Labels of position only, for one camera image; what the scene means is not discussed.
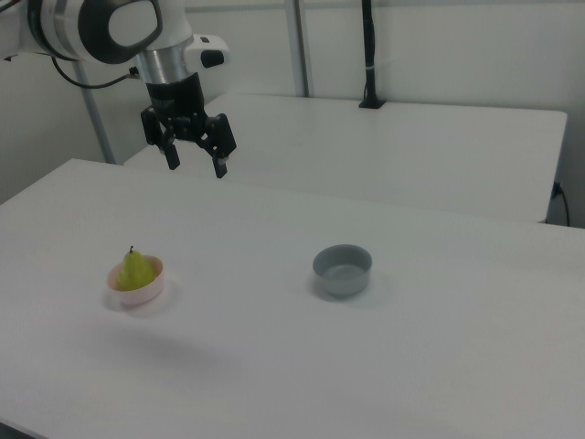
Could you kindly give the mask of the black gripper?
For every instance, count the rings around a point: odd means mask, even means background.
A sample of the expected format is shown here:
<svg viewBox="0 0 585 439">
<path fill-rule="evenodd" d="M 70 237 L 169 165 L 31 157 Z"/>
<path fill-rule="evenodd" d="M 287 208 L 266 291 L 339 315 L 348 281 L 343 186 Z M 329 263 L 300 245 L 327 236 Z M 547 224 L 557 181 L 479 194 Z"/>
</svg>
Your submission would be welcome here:
<svg viewBox="0 0 585 439">
<path fill-rule="evenodd" d="M 207 116 L 199 75 L 167 84 L 147 83 L 151 106 L 141 112 L 146 143 L 165 156 L 170 170 L 180 166 L 175 139 L 204 142 L 216 177 L 228 173 L 227 161 L 237 148 L 226 114 Z"/>
</svg>

